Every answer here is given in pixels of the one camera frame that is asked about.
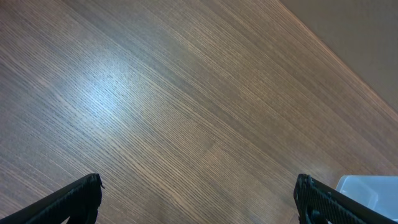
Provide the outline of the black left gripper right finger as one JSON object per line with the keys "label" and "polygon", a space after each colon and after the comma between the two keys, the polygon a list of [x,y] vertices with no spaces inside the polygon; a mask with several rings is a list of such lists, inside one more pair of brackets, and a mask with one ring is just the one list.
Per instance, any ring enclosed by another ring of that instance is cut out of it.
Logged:
{"label": "black left gripper right finger", "polygon": [[294,200],[300,224],[395,223],[307,174],[298,175]]}

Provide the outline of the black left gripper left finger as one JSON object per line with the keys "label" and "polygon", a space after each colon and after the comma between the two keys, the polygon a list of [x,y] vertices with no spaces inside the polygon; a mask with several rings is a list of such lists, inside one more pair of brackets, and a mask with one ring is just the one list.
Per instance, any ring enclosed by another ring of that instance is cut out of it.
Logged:
{"label": "black left gripper left finger", "polygon": [[88,174],[1,219],[2,224],[95,224],[102,201],[99,174]]}

